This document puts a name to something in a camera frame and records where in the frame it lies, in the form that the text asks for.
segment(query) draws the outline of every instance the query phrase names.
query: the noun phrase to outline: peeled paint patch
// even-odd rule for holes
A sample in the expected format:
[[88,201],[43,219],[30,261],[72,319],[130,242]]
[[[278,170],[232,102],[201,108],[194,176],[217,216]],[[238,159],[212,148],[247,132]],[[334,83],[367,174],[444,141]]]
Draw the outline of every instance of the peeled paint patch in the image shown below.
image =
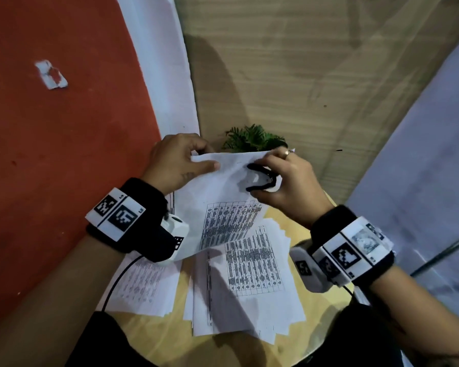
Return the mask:
[[39,70],[39,74],[46,85],[50,90],[57,87],[67,87],[68,81],[63,77],[61,72],[53,67],[50,61],[37,61],[35,66]]

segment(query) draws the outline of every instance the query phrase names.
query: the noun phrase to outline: potted plant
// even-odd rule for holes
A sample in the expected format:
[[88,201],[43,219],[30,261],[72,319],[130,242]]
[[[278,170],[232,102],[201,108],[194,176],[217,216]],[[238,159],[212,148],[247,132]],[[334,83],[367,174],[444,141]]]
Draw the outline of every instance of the potted plant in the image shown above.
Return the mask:
[[280,146],[287,147],[282,136],[265,132],[261,125],[253,124],[243,129],[233,127],[226,131],[226,136],[223,149],[236,153],[270,151]]

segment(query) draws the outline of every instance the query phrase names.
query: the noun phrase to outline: metal rod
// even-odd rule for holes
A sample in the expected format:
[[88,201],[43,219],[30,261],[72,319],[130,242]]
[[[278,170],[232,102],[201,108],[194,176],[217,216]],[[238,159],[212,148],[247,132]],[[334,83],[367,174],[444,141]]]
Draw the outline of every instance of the metal rod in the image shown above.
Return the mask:
[[413,271],[410,275],[412,277],[418,277],[420,274],[428,271],[431,267],[434,265],[440,263],[442,260],[446,259],[453,253],[455,253],[457,250],[459,250],[459,239],[454,242],[452,245],[447,247],[445,250],[443,250],[441,253],[435,255],[432,259],[427,261],[425,264],[423,264],[421,267]]

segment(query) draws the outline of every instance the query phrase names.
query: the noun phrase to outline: black pants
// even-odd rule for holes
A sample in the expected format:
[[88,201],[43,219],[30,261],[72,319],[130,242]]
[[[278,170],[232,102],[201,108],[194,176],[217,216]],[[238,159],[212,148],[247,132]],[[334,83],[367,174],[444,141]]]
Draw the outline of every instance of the black pants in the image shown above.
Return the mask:
[[[126,335],[107,313],[95,312],[80,336],[67,366],[77,365],[154,366],[128,343]],[[323,345],[301,366],[353,365],[400,367],[401,352],[387,327],[374,310],[350,304],[336,318]]]

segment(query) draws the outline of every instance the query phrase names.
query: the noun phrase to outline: silver ring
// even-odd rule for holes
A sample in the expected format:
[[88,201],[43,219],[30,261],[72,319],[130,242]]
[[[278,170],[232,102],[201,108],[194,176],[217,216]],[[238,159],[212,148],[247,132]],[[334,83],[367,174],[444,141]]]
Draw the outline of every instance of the silver ring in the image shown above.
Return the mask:
[[284,152],[284,156],[282,157],[283,160],[285,160],[287,158],[287,156],[289,155],[289,153],[294,153],[294,151],[290,151],[290,150],[287,150]]

